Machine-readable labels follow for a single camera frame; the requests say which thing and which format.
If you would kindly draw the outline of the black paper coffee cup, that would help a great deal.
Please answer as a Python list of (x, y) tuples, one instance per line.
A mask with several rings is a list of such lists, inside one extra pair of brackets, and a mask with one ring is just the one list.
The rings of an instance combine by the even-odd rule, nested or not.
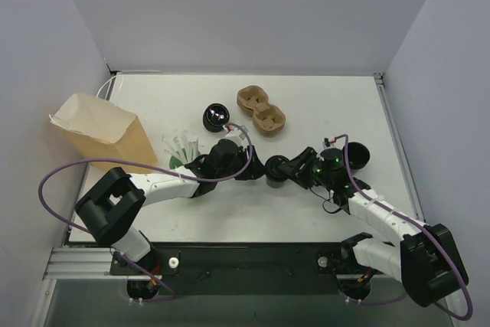
[(284, 186), (285, 180), (266, 177), (266, 184), (271, 188), (281, 188)]

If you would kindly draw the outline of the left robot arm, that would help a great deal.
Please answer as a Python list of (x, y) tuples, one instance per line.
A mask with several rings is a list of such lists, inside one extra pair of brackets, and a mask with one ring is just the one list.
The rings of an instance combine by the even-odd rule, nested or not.
[(149, 273), (155, 265), (152, 245), (132, 225), (142, 207), (200, 197), (213, 191), (218, 179), (257, 180), (266, 169), (253, 146), (222, 139), (208, 154), (176, 168), (175, 173), (128, 174), (115, 167), (76, 203), (75, 211), (96, 244), (126, 256), (139, 274)]

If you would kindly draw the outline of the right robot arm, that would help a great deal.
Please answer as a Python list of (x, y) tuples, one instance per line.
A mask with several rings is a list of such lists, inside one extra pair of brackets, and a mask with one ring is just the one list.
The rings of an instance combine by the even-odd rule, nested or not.
[(350, 272), (368, 267), (400, 282), (408, 296), (427, 307), (469, 283), (456, 242), (447, 227), (408, 217), (386, 202), (354, 172), (371, 158), (368, 148), (351, 142), (321, 152), (306, 148), (294, 159), (275, 155), (266, 162), (269, 181), (290, 180), (304, 189), (324, 188), (338, 209), (356, 217), (384, 237), (361, 233), (344, 240), (341, 266)]

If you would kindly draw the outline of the white wrapped straw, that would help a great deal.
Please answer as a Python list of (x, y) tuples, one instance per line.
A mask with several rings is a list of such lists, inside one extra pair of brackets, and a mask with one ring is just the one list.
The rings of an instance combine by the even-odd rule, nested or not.
[(199, 141), (197, 136), (192, 136), (187, 143), (188, 162), (194, 161), (199, 156)]
[(178, 153), (177, 150), (175, 150), (174, 146), (168, 142), (168, 140), (163, 136), (162, 137), (162, 145), (164, 147), (164, 150), (170, 154), (171, 156), (177, 158), (177, 159), (181, 159), (181, 156), (180, 154)]
[(183, 148), (182, 146), (182, 143), (181, 143), (181, 137), (180, 136), (175, 136), (174, 139), (173, 139), (173, 142), (175, 144), (175, 150), (178, 151), (178, 153), (180, 154), (181, 156), (181, 159), (180, 161), (185, 164), (187, 163), (187, 159), (186, 159), (186, 154), (185, 154), (185, 149)]
[(187, 162), (190, 162), (191, 157), (192, 157), (192, 149), (191, 149), (189, 141), (188, 141), (188, 132), (186, 130), (183, 130), (181, 133), (181, 142), (182, 142), (183, 148), (185, 149)]

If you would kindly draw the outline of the brown pulp cup carriers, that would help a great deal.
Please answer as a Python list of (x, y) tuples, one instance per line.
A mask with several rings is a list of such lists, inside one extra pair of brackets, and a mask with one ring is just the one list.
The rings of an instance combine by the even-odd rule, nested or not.
[(285, 114), (278, 106), (270, 103), (269, 96), (262, 87), (250, 85), (239, 90), (237, 105), (264, 136), (278, 134), (286, 124)]

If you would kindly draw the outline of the green straw holder cup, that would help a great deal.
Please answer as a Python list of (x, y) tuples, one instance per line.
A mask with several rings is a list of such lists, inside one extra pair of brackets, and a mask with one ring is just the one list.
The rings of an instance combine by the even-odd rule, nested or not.
[(183, 161), (183, 162), (177, 157), (172, 156), (169, 160), (169, 168), (176, 169), (190, 164), (197, 164), (198, 162), (202, 161), (206, 156), (207, 156), (206, 154), (202, 154), (195, 157), (193, 161)]

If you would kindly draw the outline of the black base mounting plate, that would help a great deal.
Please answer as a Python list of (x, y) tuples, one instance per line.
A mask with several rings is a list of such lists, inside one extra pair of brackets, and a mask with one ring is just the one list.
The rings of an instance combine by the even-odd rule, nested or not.
[(139, 265), (160, 286), (111, 253), (111, 276), (126, 276), (131, 296), (317, 296), (352, 286), (361, 296), (376, 271), (342, 256), (339, 243), (155, 243)]

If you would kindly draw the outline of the brown paper bag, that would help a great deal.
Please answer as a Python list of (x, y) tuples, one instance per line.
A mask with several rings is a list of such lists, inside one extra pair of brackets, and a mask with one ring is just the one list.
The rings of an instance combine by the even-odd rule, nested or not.
[(158, 164), (138, 116), (110, 101), (75, 93), (49, 118), (86, 159)]

